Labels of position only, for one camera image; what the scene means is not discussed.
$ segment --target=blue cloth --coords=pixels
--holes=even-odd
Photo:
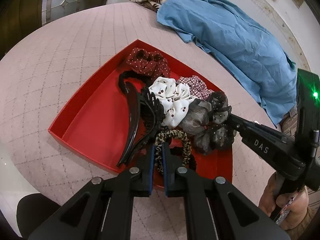
[[[276,125],[296,103],[297,71],[276,38],[228,0],[167,0],[157,21],[212,54]]]

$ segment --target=red polka dot scrunchie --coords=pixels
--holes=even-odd
[[[160,76],[170,76],[168,61],[159,51],[147,52],[145,49],[134,48],[127,58],[127,64],[134,72],[151,77],[152,81]]]

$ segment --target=human hand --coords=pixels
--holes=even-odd
[[[283,208],[292,196],[292,193],[282,194],[277,197],[276,201],[273,198],[273,191],[276,187],[276,173],[269,178],[268,184],[259,201],[259,208],[270,217],[272,211],[276,208],[276,204]],[[295,200],[288,206],[291,210],[287,217],[282,221],[280,227],[283,230],[295,228],[304,219],[307,213],[309,197],[307,188],[304,187],[296,196]]]

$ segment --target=red gingham scrunchie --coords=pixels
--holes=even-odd
[[[159,51],[147,52],[134,48],[127,58],[127,64],[138,74],[151,77],[152,82],[158,77],[170,76],[168,61]]]
[[[190,87],[190,94],[198,97],[200,100],[206,100],[211,94],[212,90],[207,89],[207,85],[198,77],[192,76],[190,78],[180,77],[177,84],[188,84]]]

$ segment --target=black hair clip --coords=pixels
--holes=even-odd
[[[117,164],[118,167],[122,163],[128,165],[134,155],[142,149],[146,143],[151,139],[154,139],[156,134],[162,129],[161,123],[165,118],[164,108],[159,99],[155,97],[155,94],[150,93],[148,87],[143,87],[141,89],[141,93],[138,93],[137,89],[131,82],[127,81],[124,83],[124,79],[129,77],[137,78],[144,83],[149,82],[148,77],[139,75],[134,71],[125,71],[119,75],[118,85],[127,98],[130,113],[130,125],[127,142]],[[146,133],[134,144],[140,117],[142,118],[146,128]]]

